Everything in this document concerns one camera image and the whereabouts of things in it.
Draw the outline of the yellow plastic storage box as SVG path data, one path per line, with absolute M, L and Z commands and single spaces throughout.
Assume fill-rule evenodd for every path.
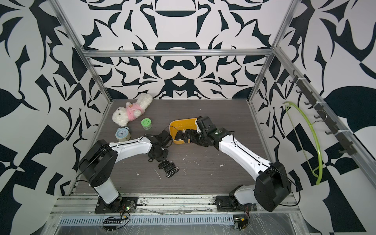
M 195 130 L 197 131 L 197 118 L 188 118 L 188 119 L 179 119 L 174 120 L 169 125 L 169 133 L 173 138 L 173 143 L 176 145 L 182 145 L 185 142 L 183 140 L 175 140 L 175 137 L 178 133 L 178 131 L 185 131 L 187 129 Z

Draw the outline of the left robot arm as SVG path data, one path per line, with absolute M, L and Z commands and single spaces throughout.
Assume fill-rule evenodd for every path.
M 167 148 L 172 143 L 173 138 L 165 130 L 158 135 L 145 134 L 121 143 L 99 140 L 80 160 L 78 169 L 105 205 L 111 206 L 121 202 L 120 194 L 110 178 L 114 165 L 143 154 L 148 156 L 149 162 L 163 162 L 167 159 Z

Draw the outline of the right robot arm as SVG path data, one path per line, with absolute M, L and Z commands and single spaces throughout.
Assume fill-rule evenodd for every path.
M 291 193 L 291 182 L 283 164 L 272 163 L 255 154 L 230 131 L 216 127 L 208 116 L 175 120 L 169 131 L 177 145 L 193 143 L 216 148 L 230 156 L 254 179 L 253 185 L 240 185 L 228 196 L 217 198 L 219 208 L 240 210 L 248 204 L 259 204 L 264 210 L 272 212 Z

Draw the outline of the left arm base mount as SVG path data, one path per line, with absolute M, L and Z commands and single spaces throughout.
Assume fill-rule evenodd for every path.
M 138 197 L 122 197 L 119 196 L 112 203 L 106 204 L 101 196 L 98 198 L 98 202 L 95 208 L 96 214 L 105 213 L 122 213 L 123 211 L 129 211 L 137 207 Z

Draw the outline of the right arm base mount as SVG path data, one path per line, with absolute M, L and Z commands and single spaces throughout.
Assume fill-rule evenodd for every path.
M 256 204 L 240 204 L 234 196 L 217 196 L 214 200 L 217 210 L 220 212 L 254 212 Z

